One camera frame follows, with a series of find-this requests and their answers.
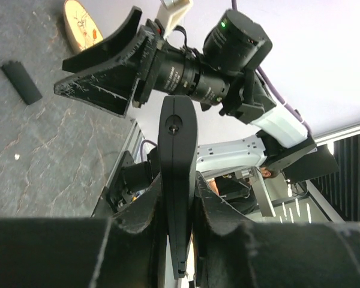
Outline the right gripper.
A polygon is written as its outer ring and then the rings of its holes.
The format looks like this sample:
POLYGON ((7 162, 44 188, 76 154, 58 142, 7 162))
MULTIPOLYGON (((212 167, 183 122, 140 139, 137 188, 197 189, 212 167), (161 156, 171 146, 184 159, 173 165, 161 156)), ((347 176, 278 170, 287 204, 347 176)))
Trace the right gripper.
POLYGON ((54 93, 124 118, 133 90, 132 105, 141 108, 154 89, 167 52, 165 30, 158 19, 146 21, 145 42, 136 35, 141 16, 142 10, 133 6, 114 33, 63 60, 62 70, 71 75, 54 84, 54 93))

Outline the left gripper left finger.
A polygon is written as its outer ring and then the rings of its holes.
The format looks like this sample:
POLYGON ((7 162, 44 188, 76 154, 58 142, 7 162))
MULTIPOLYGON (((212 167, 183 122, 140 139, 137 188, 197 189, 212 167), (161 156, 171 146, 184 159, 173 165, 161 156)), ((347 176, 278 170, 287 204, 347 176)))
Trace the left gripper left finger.
POLYGON ((164 287, 162 181, 112 217, 0 218, 0 287, 164 287))

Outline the black remote control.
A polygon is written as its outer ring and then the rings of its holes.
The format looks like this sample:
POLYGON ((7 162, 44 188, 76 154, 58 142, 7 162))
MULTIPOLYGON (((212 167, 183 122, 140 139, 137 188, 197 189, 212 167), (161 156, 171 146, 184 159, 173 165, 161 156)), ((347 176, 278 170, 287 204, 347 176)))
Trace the black remote control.
POLYGON ((176 280, 185 277, 196 184, 198 125, 187 96, 163 100, 158 132, 161 188, 166 203, 167 227, 176 280))

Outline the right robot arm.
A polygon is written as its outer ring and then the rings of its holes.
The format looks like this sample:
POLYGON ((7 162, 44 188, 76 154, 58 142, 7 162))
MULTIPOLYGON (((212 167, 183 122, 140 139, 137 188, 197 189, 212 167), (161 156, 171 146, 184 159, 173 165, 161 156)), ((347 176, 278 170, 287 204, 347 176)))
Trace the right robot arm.
POLYGON ((146 104, 153 91, 187 97, 203 111, 221 105, 221 116, 259 128, 247 146, 261 150, 260 166, 294 182, 338 172, 335 157, 316 145, 300 114, 281 103, 261 72, 272 42, 258 23, 228 9, 197 50, 171 46, 163 20, 141 25, 141 16, 133 7, 112 35, 64 60, 70 75, 55 83, 55 94, 120 117, 146 104))

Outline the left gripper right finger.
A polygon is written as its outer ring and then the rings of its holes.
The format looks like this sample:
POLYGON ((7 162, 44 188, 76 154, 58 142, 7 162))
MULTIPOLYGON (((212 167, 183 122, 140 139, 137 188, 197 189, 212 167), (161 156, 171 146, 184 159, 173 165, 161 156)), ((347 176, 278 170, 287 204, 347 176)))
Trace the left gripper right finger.
POLYGON ((196 175, 197 287, 360 287, 360 223, 257 223, 196 175))

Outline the black battery cover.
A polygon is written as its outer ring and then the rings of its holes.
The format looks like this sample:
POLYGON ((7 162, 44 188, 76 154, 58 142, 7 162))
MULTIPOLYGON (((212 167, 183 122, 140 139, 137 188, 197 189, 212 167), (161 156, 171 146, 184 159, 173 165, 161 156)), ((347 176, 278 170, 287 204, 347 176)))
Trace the black battery cover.
POLYGON ((21 62, 8 61, 1 65, 0 69, 26 105, 32 105, 42 99, 41 92, 21 62))

